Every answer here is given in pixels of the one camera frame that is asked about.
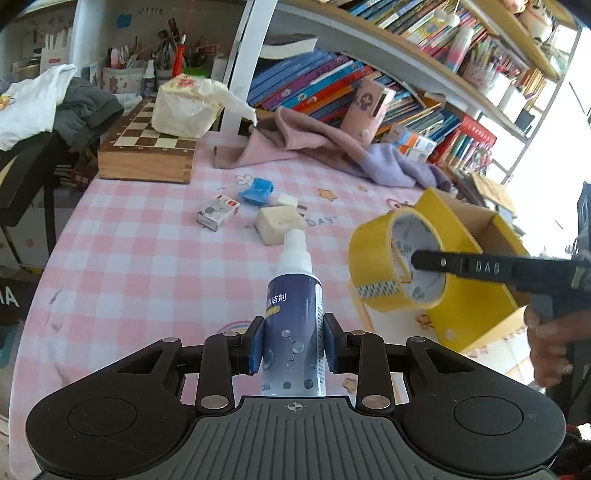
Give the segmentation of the person right hand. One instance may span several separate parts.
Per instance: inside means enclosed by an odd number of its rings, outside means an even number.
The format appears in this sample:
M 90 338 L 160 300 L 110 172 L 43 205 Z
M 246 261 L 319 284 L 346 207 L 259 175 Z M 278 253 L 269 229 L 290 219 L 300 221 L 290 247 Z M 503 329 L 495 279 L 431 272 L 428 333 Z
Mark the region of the person right hand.
M 529 305 L 524 322 L 535 381 L 542 387 L 559 385 L 563 377 L 574 371 L 572 362 L 566 358 L 567 345 L 590 338 L 590 311 L 572 312 L 543 324 L 539 313 Z

